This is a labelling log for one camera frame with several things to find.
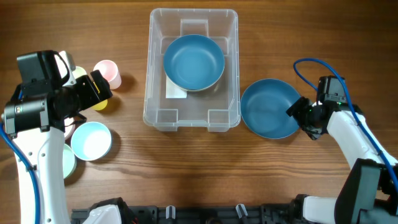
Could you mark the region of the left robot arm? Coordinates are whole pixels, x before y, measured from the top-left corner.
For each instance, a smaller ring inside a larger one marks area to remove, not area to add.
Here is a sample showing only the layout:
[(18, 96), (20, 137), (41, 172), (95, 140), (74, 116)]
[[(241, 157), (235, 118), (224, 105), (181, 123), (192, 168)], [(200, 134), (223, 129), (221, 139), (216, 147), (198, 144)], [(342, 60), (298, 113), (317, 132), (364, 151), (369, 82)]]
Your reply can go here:
[(99, 70), (73, 79), (68, 56), (54, 50), (17, 57), (22, 82), (1, 115), (1, 137), (13, 150), (21, 223), (69, 223), (63, 178), (65, 119), (112, 97)]

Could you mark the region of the pink cup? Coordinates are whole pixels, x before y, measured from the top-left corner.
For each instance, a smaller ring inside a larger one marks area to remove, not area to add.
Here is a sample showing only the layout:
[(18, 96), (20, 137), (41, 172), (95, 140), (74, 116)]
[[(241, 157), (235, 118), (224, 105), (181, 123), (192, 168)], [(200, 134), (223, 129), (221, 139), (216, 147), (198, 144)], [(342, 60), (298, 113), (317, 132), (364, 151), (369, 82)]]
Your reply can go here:
[(98, 62), (93, 70), (99, 70), (105, 80), (108, 81), (111, 90), (121, 86), (121, 76), (119, 68), (112, 60), (102, 60)]

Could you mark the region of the pale green cup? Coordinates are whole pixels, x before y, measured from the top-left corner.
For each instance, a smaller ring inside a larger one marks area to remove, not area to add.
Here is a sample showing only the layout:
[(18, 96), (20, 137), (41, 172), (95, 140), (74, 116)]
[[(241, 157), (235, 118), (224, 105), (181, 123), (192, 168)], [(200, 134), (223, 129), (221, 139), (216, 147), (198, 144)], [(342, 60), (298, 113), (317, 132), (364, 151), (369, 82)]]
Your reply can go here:
[(83, 75), (86, 75), (87, 72), (85, 71), (84, 68), (76, 66), (74, 71), (72, 71), (73, 77), (75, 79), (82, 77)]

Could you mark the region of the yellow cup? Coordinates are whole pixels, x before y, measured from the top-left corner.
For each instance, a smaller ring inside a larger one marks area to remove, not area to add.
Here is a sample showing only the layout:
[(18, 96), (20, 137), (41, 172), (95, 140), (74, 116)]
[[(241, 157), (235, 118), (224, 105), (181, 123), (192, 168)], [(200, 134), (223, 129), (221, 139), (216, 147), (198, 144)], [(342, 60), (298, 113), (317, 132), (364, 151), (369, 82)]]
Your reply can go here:
[[(96, 83), (94, 82), (93, 84), (96, 87), (97, 92), (100, 93), (100, 89), (98, 88)], [(95, 111), (101, 111), (106, 108), (107, 104), (108, 104), (108, 100), (104, 100), (104, 101), (101, 101), (101, 102), (97, 103), (96, 105), (92, 106), (91, 109), (93, 109)]]

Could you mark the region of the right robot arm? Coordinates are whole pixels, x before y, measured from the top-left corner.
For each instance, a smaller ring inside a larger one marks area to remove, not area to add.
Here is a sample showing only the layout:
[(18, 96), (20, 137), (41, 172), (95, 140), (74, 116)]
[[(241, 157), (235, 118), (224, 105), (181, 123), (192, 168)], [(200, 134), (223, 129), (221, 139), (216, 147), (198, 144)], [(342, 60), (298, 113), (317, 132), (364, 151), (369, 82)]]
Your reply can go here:
[(357, 106), (299, 98), (286, 113), (312, 140), (329, 134), (350, 173), (336, 198), (304, 196), (300, 214), (314, 223), (397, 223), (397, 159), (374, 139)]

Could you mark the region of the dark blue bowl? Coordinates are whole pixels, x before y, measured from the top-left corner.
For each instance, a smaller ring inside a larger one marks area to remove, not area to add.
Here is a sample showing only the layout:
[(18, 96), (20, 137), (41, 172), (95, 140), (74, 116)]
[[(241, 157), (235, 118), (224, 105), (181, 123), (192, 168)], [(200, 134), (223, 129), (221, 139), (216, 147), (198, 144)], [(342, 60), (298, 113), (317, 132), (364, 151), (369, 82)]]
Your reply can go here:
[(241, 116), (255, 134), (267, 139), (286, 138), (299, 129), (286, 111), (300, 93), (282, 80), (268, 78), (248, 86), (241, 97)]
[(166, 75), (182, 72), (223, 74), (225, 58), (214, 40), (204, 35), (190, 34), (175, 39), (167, 47), (163, 68)]

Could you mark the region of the light blue small bowl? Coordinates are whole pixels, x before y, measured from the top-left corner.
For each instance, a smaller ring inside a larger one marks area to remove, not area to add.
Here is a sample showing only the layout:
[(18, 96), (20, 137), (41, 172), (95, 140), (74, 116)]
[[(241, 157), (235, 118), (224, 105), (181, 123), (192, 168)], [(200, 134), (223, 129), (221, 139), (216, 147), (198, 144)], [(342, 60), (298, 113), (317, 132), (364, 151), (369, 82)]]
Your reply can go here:
[(111, 149), (111, 131), (99, 122), (84, 123), (74, 131), (70, 146), (77, 158), (95, 161), (107, 155)]

